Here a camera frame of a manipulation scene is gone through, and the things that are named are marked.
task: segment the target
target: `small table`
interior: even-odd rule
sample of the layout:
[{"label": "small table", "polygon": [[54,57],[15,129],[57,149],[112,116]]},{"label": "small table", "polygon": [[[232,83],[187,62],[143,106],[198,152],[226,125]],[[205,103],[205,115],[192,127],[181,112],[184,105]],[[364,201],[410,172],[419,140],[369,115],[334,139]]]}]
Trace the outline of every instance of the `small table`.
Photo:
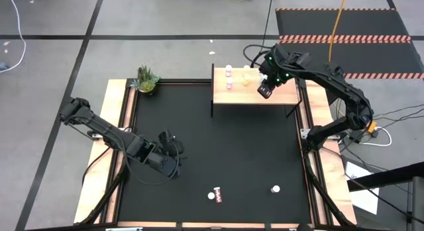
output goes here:
[{"label": "small table", "polygon": [[[227,89],[228,77],[225,68],[215,68],[212,64],[213,98],[211,100],[211,117],[213,105],[293,105],[294,109],[301,102],[294,79],[276,87],[269,99],[263,98],[257,89],[260,85],[260,74],[257,68],[233,68],[232,88]],[[248,84],[244,85],[244,76],[248,75]]]}]

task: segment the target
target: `white cable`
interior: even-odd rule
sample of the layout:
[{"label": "white cable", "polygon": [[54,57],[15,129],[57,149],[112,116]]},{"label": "white cable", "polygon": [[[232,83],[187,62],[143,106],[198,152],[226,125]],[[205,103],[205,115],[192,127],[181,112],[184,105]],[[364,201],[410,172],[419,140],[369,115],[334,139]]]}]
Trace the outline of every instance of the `white cable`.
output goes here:
[{"label": "white cable", "polygon": [[13,0],[11,0],[11,2],[12,2],[13,6],[15,7],[15,10],[16,10],[16,16],[18,18],[18,31],[19,31],[19,36],[21,37],[21,40],[24,42],[24,50],[22,52],[21,59],[19,60],[19,62],[16,65],[12,66],[9,69],[4,69],[4,70],[0,71],[0,73],[15,69],[17,66],[19,66],[21,64],[21,62],[24,60],[25,52],[27,50],[27,43],[25,42],[24,38],[22,37],[22,33],[21,33],[21,19],[19,18],[18,7],[16,7],[16,4]]},{"label": "white cable", "polygon": [[373,144],[373,143],[368,143],[368,142],[360,143],[360,144],[362,144],[362,145],[370,145],[370,146],[380,146],[380,147],[386,147],[386,146],[392,145],[392,136],[390,136],[389,131],[387,131],[385,128],[382,128],[382,127],[379,127],[379,126],[376,126],[376,128],[374,129],[374,131],[379,131],[379,130],[383,130],[389,136],[389,143],[388,144]]}]

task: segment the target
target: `potted plant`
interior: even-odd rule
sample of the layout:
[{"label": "potted plant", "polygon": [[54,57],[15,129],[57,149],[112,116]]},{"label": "potted plant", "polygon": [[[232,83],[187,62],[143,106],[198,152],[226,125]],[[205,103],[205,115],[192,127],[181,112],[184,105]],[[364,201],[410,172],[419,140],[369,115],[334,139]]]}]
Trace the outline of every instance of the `potted plant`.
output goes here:
[{"label": "potted plant", "polygon": [[155,75],[150,68],[142,66],[137,69],[137,79],[132,81],[131,87],[146,95],[152,95],[159,79],[160,77]]}]

